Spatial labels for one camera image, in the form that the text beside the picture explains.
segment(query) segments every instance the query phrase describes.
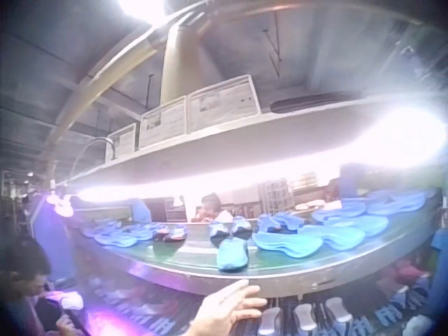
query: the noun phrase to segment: dark hair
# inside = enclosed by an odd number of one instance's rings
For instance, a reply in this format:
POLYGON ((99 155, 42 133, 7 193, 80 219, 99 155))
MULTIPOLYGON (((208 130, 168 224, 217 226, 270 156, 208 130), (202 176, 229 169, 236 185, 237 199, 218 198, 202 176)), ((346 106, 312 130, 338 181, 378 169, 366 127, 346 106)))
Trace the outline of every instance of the dark hair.
POLYGON ((210 195, 207 196, 203 196, 203 198, 201 199, 202 203, 209 203, 211 205, 211 208, 213 209, 213 211, 215 212, 221 212, 221 200, 219 199, 219 197, 217 196, 217 194, 212 193, 210 195))
POLYGON ((30 236, 19 236, 1 252, 1 271, 17 272, 24 280, 51 273, 50 262, 39 243, 30 236))

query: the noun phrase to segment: ceiling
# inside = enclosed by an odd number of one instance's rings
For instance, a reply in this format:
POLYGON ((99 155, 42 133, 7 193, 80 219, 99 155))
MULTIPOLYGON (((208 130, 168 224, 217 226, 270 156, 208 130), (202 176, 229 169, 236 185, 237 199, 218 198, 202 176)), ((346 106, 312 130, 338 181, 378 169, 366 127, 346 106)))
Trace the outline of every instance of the ceiling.
MULTIPOLYGON (((117 0, 11 3, 2 18, 0 169, 23 183, 27 172, 46 171, 49 134, 79 84, 150 26, 126 16, 117 0)), ((252 75, 264 111, 272 102, 314 93, 447 84, 448 35, 367 7, 266 13, 212 26, 202 42, 222 78, 252 75)), ((88 141, 135 123, 159 104, 163 57, 159 52, 128 73, 75 122, 57 147, 57 178, 68 176, 88 141)), ((77 171, 103 161, 104 145, 93 146, 77 171)))

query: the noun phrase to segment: worker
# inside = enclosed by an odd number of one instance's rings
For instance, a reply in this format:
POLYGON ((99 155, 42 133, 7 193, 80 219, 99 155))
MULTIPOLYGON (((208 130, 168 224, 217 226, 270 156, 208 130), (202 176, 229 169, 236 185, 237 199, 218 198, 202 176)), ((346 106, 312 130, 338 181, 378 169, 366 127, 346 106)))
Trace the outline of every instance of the worker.
MULTIPOLYGON (((47 255, 31 237, 19 236, 0 251, 0 326, 2 335, 42 336, 46 332, 34 308, 51 272, 47 255)), ((56 322, 60 336, 74 336, 67 315, 56 322)))
POLYGON ((219 199, 217 194, 212 193, 210 195, 204 196, 201 199, 201 203, 201 209, 197 210, 196 217, 193 219, 194 222, 232 222, 232 214, 225 209, 223 210, 221 200, 219 199))
POLYGON ((254 297, 259 290, 249 286, 249 280, 240 280, 207 296, 185 336, 228 336, 237 321, 259 318, 258 308, 267 304, 254 297))

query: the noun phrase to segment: pillar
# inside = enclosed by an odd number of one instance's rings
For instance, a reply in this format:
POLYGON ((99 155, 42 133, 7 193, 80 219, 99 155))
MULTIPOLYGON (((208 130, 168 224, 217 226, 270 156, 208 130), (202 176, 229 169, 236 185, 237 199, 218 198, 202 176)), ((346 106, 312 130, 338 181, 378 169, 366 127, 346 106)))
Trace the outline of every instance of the pillar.
POLYGON ((174 25, 168 33, 160 103, 170 102, 204 86, 199 36, 189 27, 174 25))

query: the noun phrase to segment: paper sign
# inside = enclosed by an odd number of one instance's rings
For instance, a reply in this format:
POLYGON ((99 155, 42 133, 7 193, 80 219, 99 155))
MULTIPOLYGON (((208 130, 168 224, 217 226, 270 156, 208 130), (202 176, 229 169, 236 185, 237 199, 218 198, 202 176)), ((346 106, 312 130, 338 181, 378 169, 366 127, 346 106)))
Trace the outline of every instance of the paper sign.
POLYGON ((259 113, 252 78, 233 78, 188 96, 188 133, 259 113))
POLYGON ((143 114, 139 149, 185 134, 186 109, 186 97, 181 97, 143 114))
MULTIPOLYGON (((110 134, 109 139, 115 144, 116 158, 123 158, 126 155, 130 155, 135 152, 135 137, 136 137, 137 124, 126 126, 118 131, 110 134)), ((112 160, 112 147, 106 146, 106 162, 112 160)))

